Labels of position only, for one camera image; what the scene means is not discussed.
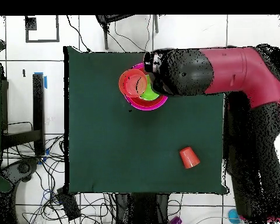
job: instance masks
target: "green tablecloth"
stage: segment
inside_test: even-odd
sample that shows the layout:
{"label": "green tablecloth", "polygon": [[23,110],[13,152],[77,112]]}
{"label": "green tablecloth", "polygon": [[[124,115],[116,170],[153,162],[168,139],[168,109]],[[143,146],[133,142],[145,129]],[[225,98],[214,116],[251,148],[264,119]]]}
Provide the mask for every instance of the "green tablecloth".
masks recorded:
{"label": "green tablecloth", "polygon": [[[221,185],[223,95],[173,97],[133,108],[120,75],[143,53],[69,53],[69,190],[226,193]],[[179,150],[201,163],[185,169]]]}

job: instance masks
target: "white tile floor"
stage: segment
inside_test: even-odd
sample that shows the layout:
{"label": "white tile floor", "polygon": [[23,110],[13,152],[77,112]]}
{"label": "white tile floor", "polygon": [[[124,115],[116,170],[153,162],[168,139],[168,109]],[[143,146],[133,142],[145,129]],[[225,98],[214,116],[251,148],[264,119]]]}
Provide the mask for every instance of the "white tile floor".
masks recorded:
{"label": "white tile floor", "polygon": [[[54,39],[55,16],[36,16],[37,30],[29,31],[30,39]],[[85,45],[95,52],[106,52],[104,49],[103,30],[95,16],[69,16],[71,25],[80,30]],[[280,47],[280,15],[162,15],[159,18],[159,33],[156,34],[152,27],[152,15],[135,15],[118,21],[116,32],[129,37],[140,48],[128,39],[115,32],[115,23],[110,25],[110,34],[118,41],[125,51],[135,52],[145,49],[152,51],[157,48],[195,48],[195,47],[221,47],[226,45],[254,46],[268,43]],[[59,43],[26,43],[25,42],[25,17],[0,16],[0,39],[6,42],[6,49],[0,52],[0,62],[9,81],[8,118],[10,123],[18,121],[32,122],[32,74],[43,72],[47,76],[48,87],[45,89],[45,133],[46,139],[64,133],[64,64],[63,46],[73,46],[81,51],[86,48],[81,42],[78,33],[69,25],[66,16],[59,16]],[[107,52],[123,52],[115,40],[108,36],[109,50]],[[11,125],[9,132],[22,131],[29,125]],[[52,152],[61,154],[58,145]],[[9,159],[3,159],[3,165],[16,161],[9,154]],[[56,170],[64,171],[64,164],[59,163]],[[48,187],[47,173],[39,165],[39,173],[43,187]],[[64,173],[54,172],[56,187],[64,185]],[[185,194],[182,201],[180,217],[182,224],[231,224],[228,219],[228,210],[234,208],[235,200],[231,178],[226,175],[226,185],[230,188],[228,195],[212,194]],[[21,183],[16,197],[16,211],[20,224],[27,224],[22,213],[33,213],[38,210],[43,197],[40,178],[33,174],[28,183]],[[76,196],[82,213],[85,215],[100,215],[100,206],[103,200],[98,200],[102,194],[85,194]],[[180,202],[181,194],[172,194],[170,200]],[[177,202],[169,203],[169,213],[177,211]],[[102,206],[101,214],[105,215],[107,209]],[[32,215],[23,215],[30,219]],[[100,218],[93,216],[85,218],[82,224],[100,222]],[[103,223],[111,222],[111,215],[102,218]],[[43,220],[37,216],[34,224],[60,224],[58,220]]]}

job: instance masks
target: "orange cup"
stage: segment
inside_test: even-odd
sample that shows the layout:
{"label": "orange cup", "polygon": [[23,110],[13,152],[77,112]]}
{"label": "orange cup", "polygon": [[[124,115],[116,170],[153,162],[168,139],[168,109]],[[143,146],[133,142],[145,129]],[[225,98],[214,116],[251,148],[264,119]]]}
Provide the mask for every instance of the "orange cup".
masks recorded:
{"label": "orange cup", "polygon": [[119,78],[120,92],[130,98],[139,97],[147,87],[145,74],[139,69],[129,69]]}
{"label": "orange cup", "polygon": [[180,151],[181,159],[183,160],[184,167],[186,169],[190,169],[197,164],[200,163],[199,158],[194,153],[194,151],[191,149],[191,147],[186,147]]}

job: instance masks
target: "pink bowl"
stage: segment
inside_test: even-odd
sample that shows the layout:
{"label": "pink bowl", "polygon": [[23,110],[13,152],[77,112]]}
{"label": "pink bowl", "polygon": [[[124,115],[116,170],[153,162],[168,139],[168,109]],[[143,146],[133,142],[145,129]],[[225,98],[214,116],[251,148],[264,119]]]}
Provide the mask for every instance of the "pink bowl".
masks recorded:
{"label": "pink bowl", "polygon": [[[147,75],[147,73],[144,71],[143,63],[136,64],[132,68],[140,69],[142,72],[144,72],[145,75]],[[151,111],[151,110],[157,109],[160,106],[164,105],[164,103],[168,99],[168,97],[164,96],[164,95],[160,95],[157,99],[150,100],[150,101],[142,100],[140,97],[136,97],[136,98],[130,98],[128,96],[124,96],[124,97],[128,101],[128,103],[131,104],[133,107],[135,107],[136,109],[139,109],[139,110],[143,110],[143,111]]]}

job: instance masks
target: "upside-down red cup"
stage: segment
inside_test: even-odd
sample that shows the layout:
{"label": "upside-down red cup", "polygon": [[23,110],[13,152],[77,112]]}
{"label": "upside-down red cup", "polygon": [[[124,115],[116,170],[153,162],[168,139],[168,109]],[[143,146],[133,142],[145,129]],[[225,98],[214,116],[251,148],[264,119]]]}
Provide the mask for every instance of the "upside-down red cup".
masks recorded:
{"label": "upside-down red cup", "polygon": [[194,151],[191,149],[191,147],[186,147],[180,151],[181,159],[183,160],[184,167],[186,169],[190,169],[197,164],[200,163],[199,158],[194,153]]}

